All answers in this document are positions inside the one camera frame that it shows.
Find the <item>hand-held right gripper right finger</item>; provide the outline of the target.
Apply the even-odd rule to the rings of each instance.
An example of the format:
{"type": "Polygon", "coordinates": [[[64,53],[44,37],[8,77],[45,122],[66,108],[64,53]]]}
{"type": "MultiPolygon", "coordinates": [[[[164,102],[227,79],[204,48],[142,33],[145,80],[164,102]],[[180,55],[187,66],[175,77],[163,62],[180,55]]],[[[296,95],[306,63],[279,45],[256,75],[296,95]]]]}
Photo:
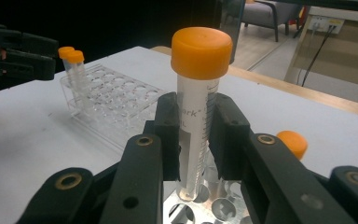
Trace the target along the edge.
{"type": "Polygon", "coordinates": [[[217,95],[210,150],[218,176],[239,180],[254,224],[354,224],[354,219],[276,136],[254,133],[225,94],[217,95]]]}

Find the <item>white table board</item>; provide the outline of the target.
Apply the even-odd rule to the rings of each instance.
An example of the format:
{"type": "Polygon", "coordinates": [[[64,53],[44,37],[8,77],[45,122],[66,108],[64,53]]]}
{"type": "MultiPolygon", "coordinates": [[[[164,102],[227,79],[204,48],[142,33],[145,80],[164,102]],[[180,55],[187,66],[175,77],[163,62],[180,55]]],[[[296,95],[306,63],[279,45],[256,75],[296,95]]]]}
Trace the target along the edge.
{"type": "MultiPolygon", "coordinates": [[[[120,152],[72,118],[58,74],[0,91],[0,224],[14,224],[43,182],[67,167],[98,173],[120,152]]],[[[358,115],[227,73],[219,90],[230,96],[256,133],[294,130],[309,148],[303,163],[329,175],[358,166],[358,115]]]]}

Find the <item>clear plastic tube rack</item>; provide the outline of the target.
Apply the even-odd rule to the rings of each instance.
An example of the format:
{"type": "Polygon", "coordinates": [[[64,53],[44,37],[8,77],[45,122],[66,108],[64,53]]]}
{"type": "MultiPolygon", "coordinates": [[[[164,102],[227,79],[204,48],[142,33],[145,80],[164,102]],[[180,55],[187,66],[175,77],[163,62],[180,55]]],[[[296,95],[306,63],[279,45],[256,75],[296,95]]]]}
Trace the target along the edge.
{"type": "Polygon", "coordinates": [[[143,132],[165,93],[101,64],[88,68],[81,79],[62,77],[61,85],[73,118],[118,151],[143,132]]]}

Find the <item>perforated metal tube rack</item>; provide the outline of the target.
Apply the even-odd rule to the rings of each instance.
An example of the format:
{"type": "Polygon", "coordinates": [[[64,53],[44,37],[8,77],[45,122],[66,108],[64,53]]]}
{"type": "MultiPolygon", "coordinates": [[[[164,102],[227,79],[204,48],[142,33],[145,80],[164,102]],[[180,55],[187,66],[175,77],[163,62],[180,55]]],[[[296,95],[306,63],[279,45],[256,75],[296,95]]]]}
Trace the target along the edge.
{"type": "Polygon", "coordinates": [[[240,181],[218,178],[207,151],[198,197],[182,201],[173,191],[163,204],[163,224],[253,224],[241,195],[240,181]]]}

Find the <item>light wooden cabinet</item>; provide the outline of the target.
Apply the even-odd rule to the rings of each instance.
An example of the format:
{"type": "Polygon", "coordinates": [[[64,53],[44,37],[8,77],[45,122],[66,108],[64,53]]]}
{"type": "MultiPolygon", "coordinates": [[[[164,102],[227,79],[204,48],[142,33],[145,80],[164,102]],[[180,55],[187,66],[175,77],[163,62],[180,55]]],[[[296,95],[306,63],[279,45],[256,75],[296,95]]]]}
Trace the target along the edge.
{"type": "Polygon", "coordinates": [[[358,11],[312,7],[284,80],[358,102],[358,11]],[[312,16],[345,22],[338,34],[313,32],[312,16]]]}

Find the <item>orange-capped clear tube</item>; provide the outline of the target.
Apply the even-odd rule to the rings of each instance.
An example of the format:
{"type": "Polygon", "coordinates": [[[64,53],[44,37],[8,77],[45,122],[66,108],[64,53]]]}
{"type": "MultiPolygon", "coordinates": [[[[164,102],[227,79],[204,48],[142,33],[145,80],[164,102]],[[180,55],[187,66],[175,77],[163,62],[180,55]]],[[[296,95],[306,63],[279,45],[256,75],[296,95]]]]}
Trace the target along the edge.
{"type": "Polygon", "coordinates": [[[72,92],[72,96],[73,99],[76,98],[76,92],[74,91],[73,85],[72,85],[72,79],[71,79],[71,75],[70,75],[70,70],[72,68],[72,65],[68,62],[67,57],[68,54],[72,51],[74,51],[75,49],[73,47],[69,47],[69,46],[65,46],[65,47],[60,47],[58,49],[58,53],[59,53],[59,57],[62,60],[62,64],[68,79],[68,87],[72,92]]]}
{"type": "Polygon", "coordinates": [[[81,50],[73,50],[68,53],[67,61],[71,67],[69,77],[71,84],[82,102],[84,110],[90,108],[88,99],[88,79],[84,66],[84,55],[81,50]]]}
{"type": "Polygon", "coordinates": [[[188,27],[172,37],[172,70],[179,108],[178,197],[198,197],[220,78],[227,73],[232,40],[207,27],[188,27]]]}
{"type": "Polygon", "coordinates": [[[281,131],[277,133],[277,137],[291,150],[291,152],[301,160],[307,149],[308,141],[300,133],[294,131],[281,131]]]}

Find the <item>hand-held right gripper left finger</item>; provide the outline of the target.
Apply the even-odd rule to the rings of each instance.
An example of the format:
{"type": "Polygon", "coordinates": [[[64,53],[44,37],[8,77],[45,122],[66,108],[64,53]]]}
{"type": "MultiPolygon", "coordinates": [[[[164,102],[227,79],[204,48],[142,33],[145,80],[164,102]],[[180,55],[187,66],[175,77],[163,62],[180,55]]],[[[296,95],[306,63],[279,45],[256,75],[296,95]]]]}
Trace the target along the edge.
{"type": "Polygon", "coordinates": [[[177,94],[169,92],[144,131],[128,140],[99,224],[163,224],[163,183],[179,179],[179,151],[177,94]]]}

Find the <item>white wall socket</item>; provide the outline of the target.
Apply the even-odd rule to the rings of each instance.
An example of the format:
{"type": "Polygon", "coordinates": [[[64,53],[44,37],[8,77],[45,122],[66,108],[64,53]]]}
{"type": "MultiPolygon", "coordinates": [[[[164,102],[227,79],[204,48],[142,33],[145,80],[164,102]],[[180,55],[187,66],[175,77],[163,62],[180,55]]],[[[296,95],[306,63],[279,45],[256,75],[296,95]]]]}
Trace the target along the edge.
{"type": "Polygon", "coordinates": [[[309,30],[313,32],[322,32],[331,34],[338,34],[344,24],[344,20],[324,17],[324,16],[312,16],[310,18],[309,30]]]}

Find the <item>wooden table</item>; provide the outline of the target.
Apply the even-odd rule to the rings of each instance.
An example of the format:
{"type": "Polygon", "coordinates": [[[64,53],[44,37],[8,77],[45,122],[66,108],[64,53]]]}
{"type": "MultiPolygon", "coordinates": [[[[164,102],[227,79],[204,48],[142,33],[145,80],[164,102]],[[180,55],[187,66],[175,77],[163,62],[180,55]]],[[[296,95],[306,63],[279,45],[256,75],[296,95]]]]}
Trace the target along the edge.
{"type": "Polygon", "coordinates": [[[232,65],[228,68],[228,73],[232,76],[247,79],[257,84],[271,87],[275,90],[291,93],[293,95],[312,100],[323,105],[328,105],[336,109],[340,109],[358,115],[358,103],[351,100],[336,97],[334,95],[330,95],[320,91],[310,90],[292,83],[279,80],[277,78],[267,77],[254,72],[243,70],[232,65]]]}

